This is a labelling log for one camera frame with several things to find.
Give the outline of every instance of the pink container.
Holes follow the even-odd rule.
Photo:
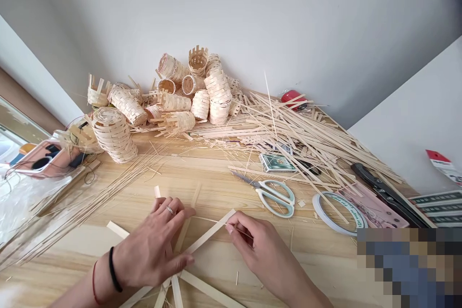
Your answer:
[[[50,144],[54,144],[61,149],[61,145],[57,140],[44,140],[37,147],[27,153],[21,160],[14,165],[14,170],[17,173],[22,173],[27,176],[46,178],[46,177],[62,177],[73,170],[69,164],[79,155],[80,151],[77,147],[72,147],[71,152],[68,150],[60,150],[59,153],[50,160],[45,166],[40,169],[32,169],[32,165],[44,158],[50,151],[45,148]]]

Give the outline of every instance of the woven bamboo basket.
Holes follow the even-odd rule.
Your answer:
[[[148,118],[146,112],[126,89],[113,86],[109,93],[109,101],[127,117],[132,125],[146,123]]]
[[[191,112],[172,112],[164,114],[165,132],[177,135],[189,131],[196,125],[196,119]]]
[[[127,89],[128,93],[135,98],[138,104],[143,103],[143,96],[140,89]]]
[[[242,105],[244,105],[244,93],[242,92],[241,89],[236,89],[234,98],[236,98],[241,103],[241,113],[249,114],[247,107],[242,107]]]
[[[187,97],[166,92],[160,94],[159,103],[163,112],[189,111],[192,104]]]
[[[157,69],[165,78],[169,78],[177,85],[181,85],[183,78],[189,74],[189,68],[180,63],[177,59],[164,53],[159,61]]]
[[[95,85],[95,77],[92,74],[88,74],[88,94],[87,101],[90,105],[95,107],[105,107],[109,104],[107,95],[111,90],[111,82],[106,82],[106,87],[103,88],[104,79],[100,78],[98,86]]]
[[[143,94],[144,106],[152,106],[157,103],[157,96],[159,95],[158,91],[152,90],[149,94]]]
[[[238,79],[231,78],[228,75],[225,75],[225,76],[226,76],[226,79],[228,80],[228,84],[230,85],[231,94],[233,96],[236,95],[236,90],[238,90],[241,87],[241,83],[239,82]]]
[[[144,109],[146,114],[148,115],[148,122],[150,123],[158,123],[162,118],[162,109],[159,105],[152,105],[148,106]]]
[[[227,104],[231,102],[231,88],[224,73],[212,74],[207,77],[204,82],[208,94],[210,95],[211,102],[219,104]]]
[[[210,112],[208,115],[208,121],[213,125],[223,125],[228,119],[228,114],[230,112],[231,102],[226,104],[219,104],[213,101],[210,101]]]
[[[223,68],[221,67],[221,60],[218,54],[210,54],[207,66],[205,67],[205,77],[209,77],[213,73],[221,73],[222,71]]]
[[[162,92],[163,90],[169,92],[170,94],[175,94],[175,91],[177,90],[176,84],[169,78],[164,78],[159,81],[157,84],[157,90],[158,92]]]
[[[91,127],[100,147],[118,164],[127,163],[138,155],[125,116],[118,109],[102,107],[96,110]]]
[[[189,51],[189,70],[194,77],[205,77],[205,68],[208,63],[208,48],[195,48]]]
[[[239,114],[239,111],[241,110],[241,107],[242,103],[238,99],[233,98],[231,100],[230,111],[228,112],[228,114],[230,116],[237,116]]]
[[[192,102],[191,113],[194,114],[197,119],[206,120],[210,108],[210,96],[208,96],[208,91],[199,90],[194,94]]]
[[[197,91],[205,89],[204,79],[201,77],[187,75],[183,78],[181,89],[186,95],[195,94]]]

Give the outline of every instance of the double-sided tape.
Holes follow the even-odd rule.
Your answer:
[[[323,192],[323,195],[325,197],[330,197],[334,199],[335,201],[338,201],[343,207],[345,207],[348,212],[351,213],[353,216],[355,222],[356,222],[356,229],[366,229],[367,226],[367,221],[364,215],[361,213],[359,209],[357,209],[353,204],[351,204],[349,201],[344,199],[343,197],[331,193],[331,192]],[[343,227],[337,225],[332,221],[332,219],[329,218],[326,212],[324,212],[324,209],[321,206],[321,195],[316,194],[313,196],[313,206],[314,210],[316,213],[318,213],[319,217],[324,221],[332,230],[337,231],[338,233],[345,234],[348,236],[355,236],[357,235],[356,232],[351,232]]]

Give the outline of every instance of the scissors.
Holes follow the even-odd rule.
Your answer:
[[[295,210],[295,196],[292,190],[285,185],[284,183],[277,181],[277,180],[263,180],[263,181],[253,181],[247,177],[244,177],[243,175],[231,171],[233,175],[238,176],[240,179],[242,179],[244,182],[249,183],[255,188],[255,191],[258,193],[258,196],[260,197],[261,202],[265,205],[265,207],[274,215],[280,217],[280,218],[290,218],[292,215],[294,215],[294,210]],[[284,188],[289,193],[289,196],[285,196],[281,194],[279,191],[269,187],[267,184],[268,183],[273,183],[276,185],[279,185]],[[282,214],[279,212],[276,212],[265,200],[265,197],[273,200],[277,204],[281,205],[282,207],[287,209],[286,214]]]

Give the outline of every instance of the bracelet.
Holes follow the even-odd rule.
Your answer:
[[[114,288],[118,293],[122,292],[122,287],[120,286],[119,282],[117,281],[116,271],[114,270],[114,263],[112,262],[112,253],[114,252],[114,247],[111,247],[109,250],[109,271],[111,272],[112,284],[114,284]]]
[[[93,265],[93,274],[91,276],[91,285],[93,286],[93,297],[95,298],[95,302],[98,306],[101,306],[101,303],[98,301],[98,298],[96,297],[96,290],[95,290],[95,268],[96,268],[96,262]]]

